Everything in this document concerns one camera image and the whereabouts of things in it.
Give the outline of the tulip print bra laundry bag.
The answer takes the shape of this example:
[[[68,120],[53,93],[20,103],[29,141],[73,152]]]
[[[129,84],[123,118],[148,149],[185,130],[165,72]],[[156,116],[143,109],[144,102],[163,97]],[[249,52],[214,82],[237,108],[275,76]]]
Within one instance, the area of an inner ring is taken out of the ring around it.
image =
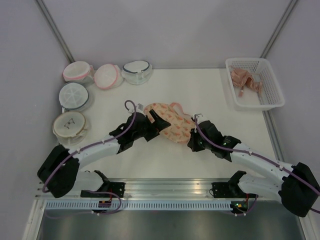
[[[191,138],[190,132],[195,128],[195,123],[189,114],[184,113],[179,103],[151,103],[147,105],[143,112],[151,123],[154,123],[155,118],[150,113],[152,110],[161,119],[170,123],[169,127],[159,131],[161,135],[175,143],[187,144],[189,142]]]

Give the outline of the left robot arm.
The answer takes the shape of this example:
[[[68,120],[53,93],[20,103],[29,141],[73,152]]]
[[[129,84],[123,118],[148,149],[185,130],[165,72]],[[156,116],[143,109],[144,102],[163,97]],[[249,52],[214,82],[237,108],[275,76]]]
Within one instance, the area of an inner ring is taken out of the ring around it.
[[[134,112],[102,140],[82,148],[71,150],[61,144],[55,146],[37,172],[43,182],[42,191],[51,193],[55,198],[61,198],[70,191],[80,191],[83,197],[93,194],[98,198],[106,197],[111,188],[109,179],[99,170],[82,172],[81,169],[126,151],[140,138],[148,142],[171,126],[154,110],[150,114],[151,117],[147,117],[141,112]]]

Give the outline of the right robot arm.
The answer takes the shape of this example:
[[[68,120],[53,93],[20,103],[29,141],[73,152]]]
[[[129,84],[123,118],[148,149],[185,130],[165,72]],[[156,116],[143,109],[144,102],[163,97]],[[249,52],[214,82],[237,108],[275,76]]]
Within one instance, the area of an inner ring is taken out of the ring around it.
[[[289,212],[306,217],[320,196],[311,169],[304,163],[292,165],[254,152],[239,139],[222,135],[202,114],[194,116],[195,127],[190,131],[187,146],[193,152],[211,151],[217,158],[245,166],[260,177],[237,171],[228,181],[228,192],[235,198],[243,194],[265,197],[281,203]]]

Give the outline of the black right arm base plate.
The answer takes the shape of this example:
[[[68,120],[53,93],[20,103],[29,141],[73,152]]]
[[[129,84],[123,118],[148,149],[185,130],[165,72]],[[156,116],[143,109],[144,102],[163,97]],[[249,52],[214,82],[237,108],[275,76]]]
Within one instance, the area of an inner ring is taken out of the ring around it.
[[[242,191],[237,185],[230,185],[228,182],[212,182],[211,189],[214,198],[225,199],[249,199],[255,198],[253,193],[246,193]]]

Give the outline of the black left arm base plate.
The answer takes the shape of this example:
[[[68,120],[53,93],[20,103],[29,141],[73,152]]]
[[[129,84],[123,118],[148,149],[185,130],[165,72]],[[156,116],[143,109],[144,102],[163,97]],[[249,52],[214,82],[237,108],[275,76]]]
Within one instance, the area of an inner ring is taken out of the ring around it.
[[[98,190],[82,190],[80,193],[81,198],[113,198],[110,193],[118,195],[120,198],[125,193],[124,182],[109,182],[103,183]]]

